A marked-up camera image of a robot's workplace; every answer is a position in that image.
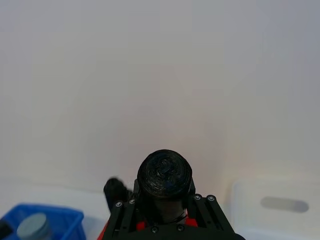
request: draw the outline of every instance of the white backdrop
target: white backdrop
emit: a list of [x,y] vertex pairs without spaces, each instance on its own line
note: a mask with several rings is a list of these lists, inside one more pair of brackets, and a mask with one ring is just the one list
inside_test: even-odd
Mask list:
[[101,191],[167,148],[197,191],[319,181],[320,1],[0,1],[0,176]]

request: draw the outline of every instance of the gray lid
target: gray lid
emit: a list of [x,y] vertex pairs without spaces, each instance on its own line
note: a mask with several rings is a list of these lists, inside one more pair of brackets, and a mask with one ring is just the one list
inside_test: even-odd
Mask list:
[[36,213],[23,220],[16,230],[21,240],[37,240],[49,232],[49,224],[44,213]]

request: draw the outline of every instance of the white container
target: white container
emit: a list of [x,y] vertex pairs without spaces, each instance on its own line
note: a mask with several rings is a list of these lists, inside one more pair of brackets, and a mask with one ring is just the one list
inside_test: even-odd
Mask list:
[[320,186],[247,179],[233,185],[231,223],[246,240],[320,240]]

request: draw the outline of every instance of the white table surface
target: white table surface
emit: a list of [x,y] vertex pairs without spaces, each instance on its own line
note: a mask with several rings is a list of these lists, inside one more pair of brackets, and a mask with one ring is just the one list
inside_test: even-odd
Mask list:
[[102,190],[101,193],[81,191],[0,178],[0,193],[0,217],[20,203],[51,204],[83,211],[82,225],[87,240],[97,239],[110,216]]

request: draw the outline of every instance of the blue plastic basket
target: blue plastic basket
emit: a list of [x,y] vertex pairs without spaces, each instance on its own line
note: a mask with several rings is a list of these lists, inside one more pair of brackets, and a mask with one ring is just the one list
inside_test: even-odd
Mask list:
[[13,229],[13,234],[4,240],[19,240],[16,234],[19,224],[25,218],[36,213],[44,213],[46,215],[53,240],[86,240],[81,224],[84,214],[81,211],[40,204],[19,204],[12,208],[2,218]]

